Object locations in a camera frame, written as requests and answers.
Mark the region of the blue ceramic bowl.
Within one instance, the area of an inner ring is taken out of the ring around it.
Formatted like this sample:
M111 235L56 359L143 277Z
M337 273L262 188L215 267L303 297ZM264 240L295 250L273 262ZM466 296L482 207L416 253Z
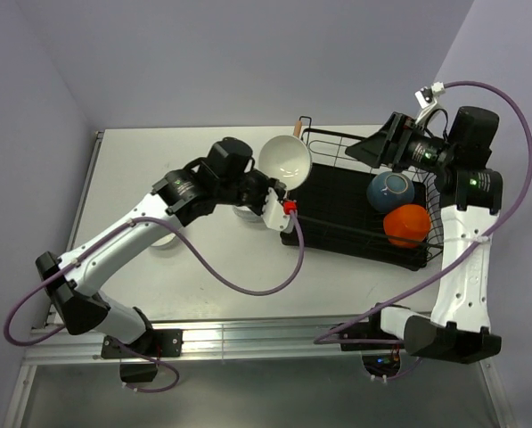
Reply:
M366 190L370 205L380 213L389 213L413 202L413 182L404 174L383 172L375 176Z

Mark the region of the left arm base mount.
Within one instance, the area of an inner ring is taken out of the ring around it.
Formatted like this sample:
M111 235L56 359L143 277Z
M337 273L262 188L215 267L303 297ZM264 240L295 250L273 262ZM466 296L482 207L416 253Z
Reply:
M137 358L138 354L148 357L143 364L119 364L119 377L124 383L151 383L159 372L159 365L151 362L162 358L177 358L181 355L183 331L166 328L148 330L136 341L125 344L106 335L103 339L102 359Z

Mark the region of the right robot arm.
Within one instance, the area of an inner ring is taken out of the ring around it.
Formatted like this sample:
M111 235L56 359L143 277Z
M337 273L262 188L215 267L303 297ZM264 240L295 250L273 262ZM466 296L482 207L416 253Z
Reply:
M427 135L424 125L393 113L376 133L349 146L347 156L372 168L415 168L434 175L443 230L438 297L429 317L396 305L365 328L369 343L386 347L396 337L408 354L460 364L497 355L487 311L490 233L502 208L503 177L489 169L499 117L463 106L449 133Z

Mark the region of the single white bowl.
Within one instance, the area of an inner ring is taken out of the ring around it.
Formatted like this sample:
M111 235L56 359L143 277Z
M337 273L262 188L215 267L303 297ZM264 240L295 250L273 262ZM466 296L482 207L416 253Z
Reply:
M271 138L260 150L257 162L258 170L279 180L288 191L306 182L312 165L310 151L296 136Z

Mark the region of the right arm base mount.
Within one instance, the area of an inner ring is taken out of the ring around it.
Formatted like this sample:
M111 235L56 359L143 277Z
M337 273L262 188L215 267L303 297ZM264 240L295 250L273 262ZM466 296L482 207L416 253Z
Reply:
M366 371L375 376L396 375L401 367L400 351L403 345L398 338L384 333L372 322L358 323L339 333L344 352L359 351Z

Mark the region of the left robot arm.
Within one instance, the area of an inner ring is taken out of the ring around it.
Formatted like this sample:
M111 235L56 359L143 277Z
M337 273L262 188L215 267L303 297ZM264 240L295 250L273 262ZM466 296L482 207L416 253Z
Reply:
M36 260L45 292L71 335L97 331L122 343L134 356L151 351L151 322L137 307L107 296L102 287L128 262L165 235L212 214L219 205L246 207L266 226L283 231L289 184L266 156L243 141L225 137L209 153L169 171L125 216L96 237L62 255L47 251Z

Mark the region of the orange bowl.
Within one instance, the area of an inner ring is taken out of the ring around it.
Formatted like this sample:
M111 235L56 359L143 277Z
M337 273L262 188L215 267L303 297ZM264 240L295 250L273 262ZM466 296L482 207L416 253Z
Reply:
M420 205L406 204L384 217L383 229L396 247L416 248L431 230L430 215Z

